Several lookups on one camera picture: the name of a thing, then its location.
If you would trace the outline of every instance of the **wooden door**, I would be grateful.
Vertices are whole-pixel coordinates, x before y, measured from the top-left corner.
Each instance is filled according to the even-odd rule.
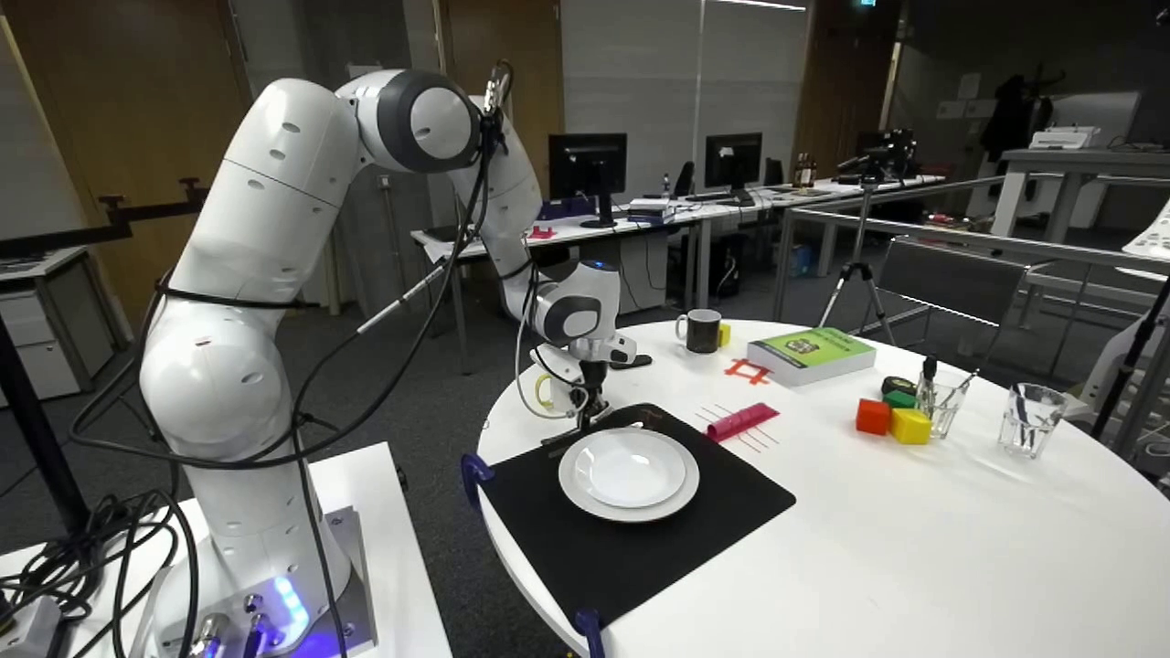
[[[88,220],[98,196],[124,205],[184,200],[178,180],[211,185],[248,100],[214,0],[2,0],[29,77]],[[133,225],[97,253],[137,325],[153,281],[174,265],[195,218]]]
[[[447,75],[482,95],[496,60],[515,68],[510,107],[541,191],[549,196],[549,135],[564,131],[560,4],[557,0],[441,0]]]
[[[853,157],[858,133],[878,130],[900,11],[897,1],[813,5],[789,171],[800,152],[810,152],[818,176],[835,174],[837,164]]]

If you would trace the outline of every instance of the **pink object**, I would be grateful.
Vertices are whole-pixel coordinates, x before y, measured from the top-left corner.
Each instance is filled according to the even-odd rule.
[[[756,403],[744,407],[727,418],[722,418],[707,426],[707,438],[715,441],[723,441],[731,437],[745,432],[765,420],[779,416],[780,412],[764,403]]]

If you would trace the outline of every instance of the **white plate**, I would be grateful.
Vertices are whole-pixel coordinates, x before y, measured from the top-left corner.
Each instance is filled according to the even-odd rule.
[[[603,430],[578,441],[573,480],[614,507],[649,507],[674,495],[687,477],[670,438],[639,427]]]
[[[695,457],[690,454],[690,451],[682,447],[677,441],[669,437],[659,436],[665,439],[673,450],[677,451],[679,455],[682,458],[686,475],[683,477],[682,486],[679,491],[658,505],[639,508],[614,507],[597,500],[578,486],[577,480],[573,477],[573,467],[577,462],[578,455],[587,446],[587,437],[573,444],[565,452],[564,457],[560,458],[560,467],[558,469],[560,489],[565,492],[565,496],[569,498],[569,500],[577,507],[594,516],[610,521],[620,521],[622,523],[645,523],[647,521],[665,519],[675,512],[679,512],[686,507],[693,498],[695,498],[695,492],[698,491],[698,462],[695,461]]]

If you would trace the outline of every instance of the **book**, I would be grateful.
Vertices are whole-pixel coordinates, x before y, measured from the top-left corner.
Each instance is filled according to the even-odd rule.
[[[831,327],[806,329],[748,343],[748,361],[769,369],[770,379],[801,386],[869,368],[874,348]]]

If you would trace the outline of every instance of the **cube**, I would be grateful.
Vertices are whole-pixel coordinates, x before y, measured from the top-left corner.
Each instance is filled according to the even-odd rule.
[[[858,431],[885,437],[889,431],[889,405],[883,402],[858,400]]]
[[[930,419],[917,409],[895,409],[890,414],[889,433],[900,444],[924,445],[930,440]]]
[[[914,403],[916,402],[914,396],[902,391],[890,391],[881,399],[886,400],[886,404],[893,406],[894,409],[914,409]]]

